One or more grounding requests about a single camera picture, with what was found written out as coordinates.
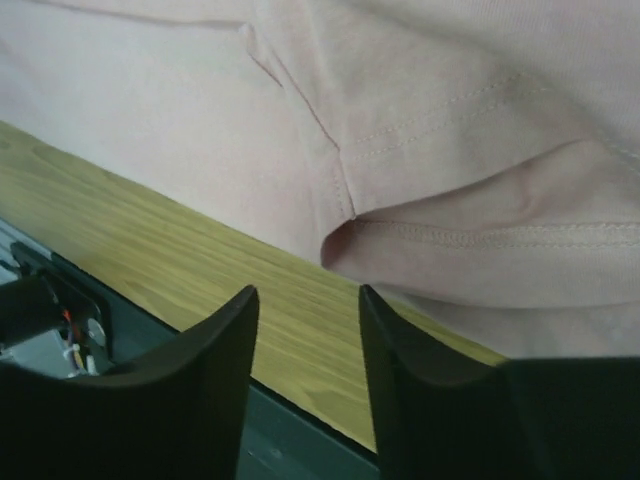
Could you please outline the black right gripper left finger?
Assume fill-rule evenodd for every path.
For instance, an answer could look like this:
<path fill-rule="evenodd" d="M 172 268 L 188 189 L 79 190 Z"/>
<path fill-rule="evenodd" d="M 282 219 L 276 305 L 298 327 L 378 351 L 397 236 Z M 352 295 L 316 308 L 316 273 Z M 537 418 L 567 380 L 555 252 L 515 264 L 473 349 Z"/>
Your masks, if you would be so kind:
<path fill-rule="evenodd" d="M 248 286 L 100 376 L 1 369 L 5 479 L 232 479 L 259 318 Z"/>

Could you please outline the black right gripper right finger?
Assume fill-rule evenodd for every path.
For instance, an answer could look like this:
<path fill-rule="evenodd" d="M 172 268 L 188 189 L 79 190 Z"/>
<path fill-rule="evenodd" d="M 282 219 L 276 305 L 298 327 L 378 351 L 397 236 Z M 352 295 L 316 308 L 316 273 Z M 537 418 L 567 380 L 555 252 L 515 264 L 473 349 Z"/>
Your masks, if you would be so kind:
<path fill-rule="evenodd" d="M 384 479 L 635 479 L 635 357 L 473 360 L 372 288 L 359 325 Z"/>

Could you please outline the dusty pink graphic t-shirt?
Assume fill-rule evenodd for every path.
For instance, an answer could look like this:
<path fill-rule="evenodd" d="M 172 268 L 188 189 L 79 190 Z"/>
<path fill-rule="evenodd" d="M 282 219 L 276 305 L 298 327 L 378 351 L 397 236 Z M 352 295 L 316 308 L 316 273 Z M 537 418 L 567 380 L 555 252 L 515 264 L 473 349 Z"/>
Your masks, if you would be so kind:
<path fill-rule="evenodd" d="M 505 356 L 639 351 L 635 1 L 5 1 L 1 118 Z"/>

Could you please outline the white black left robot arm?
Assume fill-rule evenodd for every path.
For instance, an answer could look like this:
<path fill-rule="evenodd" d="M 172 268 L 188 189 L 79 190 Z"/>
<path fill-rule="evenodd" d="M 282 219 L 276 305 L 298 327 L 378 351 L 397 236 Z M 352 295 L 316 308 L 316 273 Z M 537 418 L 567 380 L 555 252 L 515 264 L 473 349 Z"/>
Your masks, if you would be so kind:
<path fill-rule="evenodd" d="M 56 343 L 73 373 L 97 374 L 113 365 L 111 308 L 106 297 L 23 242 L 1 266 L 16 278 L 1 285 L 1 351 L 44 334 Z"/>

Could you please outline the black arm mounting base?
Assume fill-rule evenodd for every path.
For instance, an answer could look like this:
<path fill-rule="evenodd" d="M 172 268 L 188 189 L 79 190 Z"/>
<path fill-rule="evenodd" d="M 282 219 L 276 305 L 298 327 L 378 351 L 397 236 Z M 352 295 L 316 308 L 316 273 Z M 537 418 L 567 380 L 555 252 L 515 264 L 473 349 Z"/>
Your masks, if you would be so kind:
<path fill-rule="evenodd" d="M 373 457 L 261 384 L 246 287 L 177 332 L 1 227 L 5 479 L 375 479 Z"/>

